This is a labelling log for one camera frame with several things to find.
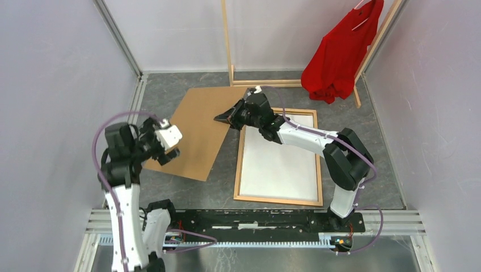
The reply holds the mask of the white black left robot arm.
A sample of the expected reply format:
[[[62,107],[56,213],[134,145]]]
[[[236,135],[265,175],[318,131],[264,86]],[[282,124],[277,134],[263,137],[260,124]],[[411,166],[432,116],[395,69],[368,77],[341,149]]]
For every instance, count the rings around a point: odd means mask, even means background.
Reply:
[[[107,148],[98,179],[109,207],[113,234],[112,271],[165,271],[163,244],[167,231],[178,225],[169,200],[140,208],[140,173],[149,159],[165,165],[180,154],[182,139],[167,119],[147,118],[141,126],[119,122],[104,129]]]

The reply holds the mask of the brown fibreboard backing board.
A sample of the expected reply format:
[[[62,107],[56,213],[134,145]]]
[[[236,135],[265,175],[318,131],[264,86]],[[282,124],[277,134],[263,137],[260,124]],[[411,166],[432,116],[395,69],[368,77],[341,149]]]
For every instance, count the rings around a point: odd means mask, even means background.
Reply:
[[[246,92],[245,87],[190,88],[170,119],[183,135],[180,155],[161,166],[148,160],[144,168],[206,181],[229,125],[214,118],[230,109]]]

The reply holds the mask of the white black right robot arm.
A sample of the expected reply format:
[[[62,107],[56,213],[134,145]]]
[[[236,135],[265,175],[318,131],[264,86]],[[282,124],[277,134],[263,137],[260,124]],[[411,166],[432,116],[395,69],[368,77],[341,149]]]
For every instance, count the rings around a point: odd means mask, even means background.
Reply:
[[[285,113],[274,112],[265,94],[250,92],[214,120],[235,130],[256,128],[267,141],[299,147],[323,158],[335,183],[327,222],[334,231],[344,230],[355,213],[359,188],[369,181],[370,172],[377,172],[370,152],[353,130],[325,131],[301,125]]]

